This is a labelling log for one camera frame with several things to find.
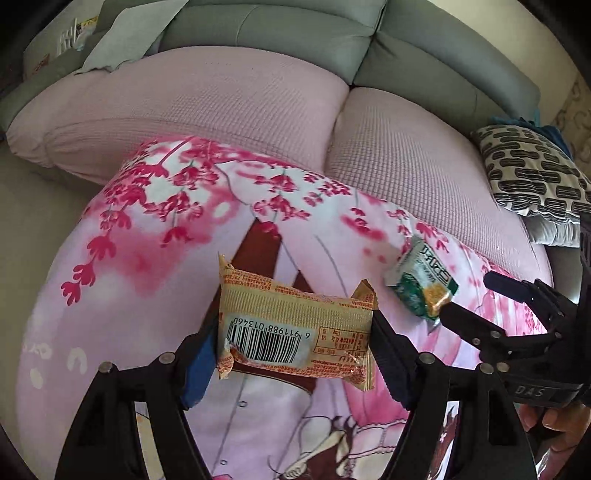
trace floor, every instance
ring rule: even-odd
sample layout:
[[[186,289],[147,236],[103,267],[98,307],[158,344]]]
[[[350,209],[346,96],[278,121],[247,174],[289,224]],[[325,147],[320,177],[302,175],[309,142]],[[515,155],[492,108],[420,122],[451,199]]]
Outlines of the floor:
[[[56,252],[99,190],[0,143],[0,423],[17,448],[15,382],[25,325]]]

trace green snack wrapper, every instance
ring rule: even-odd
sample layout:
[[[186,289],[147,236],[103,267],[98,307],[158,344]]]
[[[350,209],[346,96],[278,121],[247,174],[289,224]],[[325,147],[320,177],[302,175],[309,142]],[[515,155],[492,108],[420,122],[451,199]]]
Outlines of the green snack wrapper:
[[[384,280],[416,316],[439,323],[439,311],[456,294],[457,282],[425,240],[415,236],[411,244]]]

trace patterned pillow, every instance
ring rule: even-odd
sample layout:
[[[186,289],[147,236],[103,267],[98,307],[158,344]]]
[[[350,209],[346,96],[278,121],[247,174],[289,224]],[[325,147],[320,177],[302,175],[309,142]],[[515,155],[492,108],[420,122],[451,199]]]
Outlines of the patterned pillow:
[[[473,134],[502,207],[552,222],[591,212],[591,183],[559,147],[529,128],[491,125]]]

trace small snack package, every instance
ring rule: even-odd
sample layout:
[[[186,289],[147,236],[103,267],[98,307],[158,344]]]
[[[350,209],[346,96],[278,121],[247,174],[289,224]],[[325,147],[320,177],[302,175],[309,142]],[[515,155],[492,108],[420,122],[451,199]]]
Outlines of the small snack package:
[[[411,245],[384,280],[411,312],[437,325],[439,311],[456,294],[457,283],[425,240],[415,236]]]
[[[290,375],[343,378],[374,386],[369,350],[374,290],[363,280],[351,298],[305,293],[270,278],[237,270],[220,255],[217,370],[234,362]]]

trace floral blanket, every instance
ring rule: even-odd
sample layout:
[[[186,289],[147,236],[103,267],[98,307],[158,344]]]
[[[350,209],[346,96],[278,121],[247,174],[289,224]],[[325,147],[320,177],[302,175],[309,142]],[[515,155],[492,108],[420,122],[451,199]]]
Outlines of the floral blanket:
[[[52,478],[98,365],[145,365],[199,329],[216,307],[218,253],[315,293],[349,296],[366,278],[392,327],[419,351],[474,368],[475,348],[443,327],[430,332],[384,286],[385,269],[413,235],[454,276],[455,302],[509,335],[543,331],[528,308],[484,288],[484,273],[505,272],[393,203],[203,138],[142,145],[84,211],[31,315],[17,386],[24,457],[41,480]],[[137,410],[150,477],[160,478],[154,446],[144,442],[148,413]],[[430,478],[446,461],[455,414],[450,405]],[[240,369],[226,380],[214,374],[187,412],[212,475],[226,480],[378,479],[406,418],[379,373],[363,393],[341,380]]]

